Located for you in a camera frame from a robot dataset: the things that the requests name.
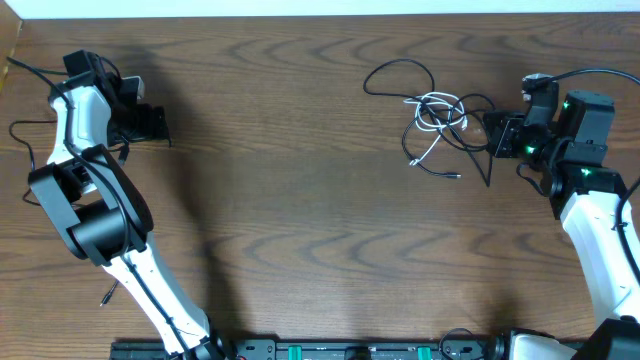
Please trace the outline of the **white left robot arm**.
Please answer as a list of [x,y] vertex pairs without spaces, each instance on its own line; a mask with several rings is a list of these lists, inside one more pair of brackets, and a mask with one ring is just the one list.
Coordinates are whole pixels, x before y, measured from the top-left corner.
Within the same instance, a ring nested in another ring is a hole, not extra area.
[[123,170],[131,144],[170,141],[163,108],[144,102],[140,77],[122,76],[96,53],[78,50],[63,62],[66,80],[48,84],[54,147],[29,173],[30,192],[68,250],[125,287],[170,358],[234,358],[160,256],[150,209]]

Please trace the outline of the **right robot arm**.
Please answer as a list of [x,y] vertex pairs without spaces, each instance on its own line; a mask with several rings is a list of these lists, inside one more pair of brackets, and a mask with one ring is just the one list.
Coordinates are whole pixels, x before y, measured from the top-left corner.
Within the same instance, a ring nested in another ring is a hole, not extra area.
[[493,111],[483,124],[494,158],[518,158],[541,174],[531,184],[547,198],[578,254],[596,329],[579,348],[533,330],[512,329],[492,339],[486,359],[636,359],[639,356],[639,239],[631,188],[603,165],[615,117],[613,100],[573,90],[559,96],[555,76],[522,80],[529,108]]

